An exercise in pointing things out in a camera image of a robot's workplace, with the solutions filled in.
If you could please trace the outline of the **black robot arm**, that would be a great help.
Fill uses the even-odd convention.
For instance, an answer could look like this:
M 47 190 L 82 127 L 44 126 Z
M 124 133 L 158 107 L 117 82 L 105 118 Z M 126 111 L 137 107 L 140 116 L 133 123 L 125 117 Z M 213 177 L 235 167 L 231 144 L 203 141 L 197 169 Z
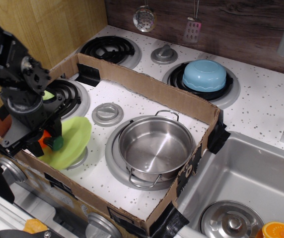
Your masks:
M 59 111 L 65 97 L 53 92 L 51 99 L 44 99 L 50 80 L 49 71 L 14 35 L 0 27 L 0 98 L 11 117 L 10 128 L 0 141 L 2 154 L 13 157 L 27 149 L 41 157 L 46 147 L 62 149 Z

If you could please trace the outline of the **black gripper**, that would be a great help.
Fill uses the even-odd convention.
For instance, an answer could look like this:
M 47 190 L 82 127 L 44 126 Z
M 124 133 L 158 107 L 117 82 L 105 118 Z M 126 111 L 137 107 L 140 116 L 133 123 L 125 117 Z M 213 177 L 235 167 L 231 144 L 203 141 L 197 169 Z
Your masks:
M 0 143 L 2 150 L 9 156 L 27 149 L 35 157 L 43 156 L 43 149 L 38 142 L 43 131 L 51 137 L 62 135 L 62 123 L 59 109 L 65 97 L 56 93 L 48 103 L 43 102 L 43 93 L 30 90 L 2 90 L 0 97 L 11 116 L 11 126 Z

